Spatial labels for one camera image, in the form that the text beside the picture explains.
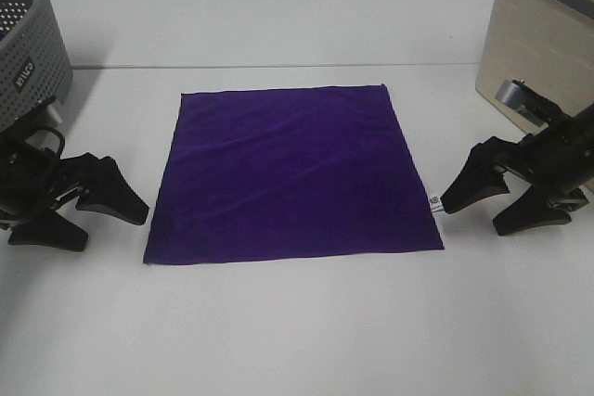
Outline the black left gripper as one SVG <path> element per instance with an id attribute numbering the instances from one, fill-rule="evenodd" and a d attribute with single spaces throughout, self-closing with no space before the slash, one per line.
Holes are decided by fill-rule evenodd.
<path id="1" fill-rule="evenodd" d="M 12 246 L 82 252 L 88 234 L 58 214 L 78 198 L 78 211 L 143 225 L 149 206 L 128 185 L 117 162 L 89 153 L 64 158 L 64 135 L 50 126 L 1 133 L 1 227 Z"/>

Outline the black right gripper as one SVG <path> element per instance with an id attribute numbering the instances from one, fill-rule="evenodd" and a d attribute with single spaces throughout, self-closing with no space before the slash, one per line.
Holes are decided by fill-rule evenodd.
<path id="1" fill-rule="evenodd" d="M 593 107 L 570 116 L 557 106 L 535 109 L 546 124 L 517 143 L 490 137 L 475 145 L 460 173 L 440 197 L 448 214 L 493 196 L 509 194 L 506 171 L 530 187 L 493 219 L 499 236 L 566 225 L 589 201 L 581 186 L 593 178 Z M 505 159 L 505 167 L 499 162 Z"/>

